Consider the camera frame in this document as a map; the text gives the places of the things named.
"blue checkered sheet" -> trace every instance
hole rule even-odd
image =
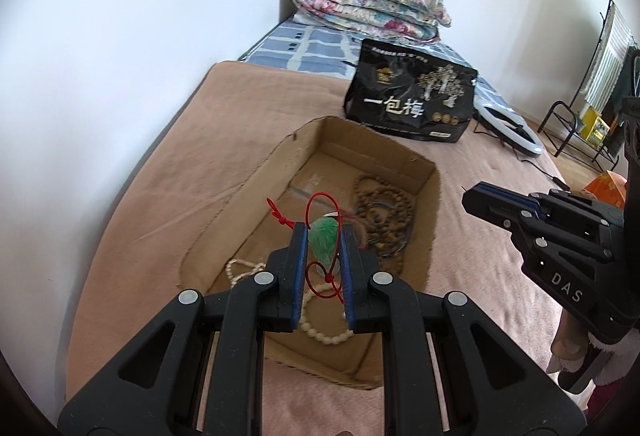
[[[355,74],[355,65],[358,64],[360,44],[366,38],[366,35],[357,32],[299,24],[289,19],[274,28],[240,60],[271,68],[351,80]],[[411,47],[471,67],[471,64],[443,42]],[[515,112],[482,77],[478,77],[475,100],[487,100]]]

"green pendant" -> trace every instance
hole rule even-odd
[[[309,244],[318,262],[329,271],[334,260],[335,243],[338,239],[338,221],[331,216],[322,216],[311,223]]]

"red string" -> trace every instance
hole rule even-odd
[[[309,289],[318,297],[322,298],[322,299],[332,299],[333,297],[337,297],[338,300],[344,304],[344,299],[342,298],[342,284],[340,284],[340,286],[338,286],[335,283],[335,276],[334,276],[334,268],[335,268],[335,263],[338,260],[338,253],[340,251],[340,232],[342,231],[342,214],[340,213],[340,207],[338,206],[338,202],[329,194],[327,194],[326,192],[317,192],[315,193],[313,196],[311,196],[309,198],[309,201],[306,203],[306,210],[305,210],[305,225],[306,228],[311,228],[311,225],[309,224],[309,210],[311,208],[311,203],[313,203],[313,200],[316,199],[319,196],[324,196],[325,198],[328,198],[331,203],[334,205],[335,207],[335,211],[337,213],[337,218],[338,218],[338,235],[336,237],[335,240],[335,251],[334,251],[334,258],[331,262],[331,267],[329,268],[329,271],[326,270],[326,268],[320,264],[317,261],[311,261],[305,269],[305,280],[306,280],[306,284],[309,286]],[[278,220],[278,222],[281,225],[287,225],[289,228],[293,228],[294,226],[294,222],[291,220],[288,220],[287,218],[285,218],[280,211],[278,210],[278,207],[276,206],[276,204],[271,201],[269,198],[267,198],[267,203],[269,204],[269,206],[271,207],[271,215],[276,218]],[[311,279],[309,279],[309,270],[311,269],[311,267],[313,266],[317,266],[318,268],[320,268],[320,270],[322,271],[322,274],[324,275],[324,282],[326,283],[331,283],[331,285],[334,287],[334,292],[330,295],[322,295],[319,291],[317,291],[314,286],[311,283]]]

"black plastic pouch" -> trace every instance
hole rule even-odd
[[[457,142],[473,115],[477,77],[420,50],[364,39],[344,112],[385,134]]]

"folded blanket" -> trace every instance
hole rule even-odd
[[[354,30],[379,38],[437,42],[451,26],[442,0],[292,0],[302,24]]]

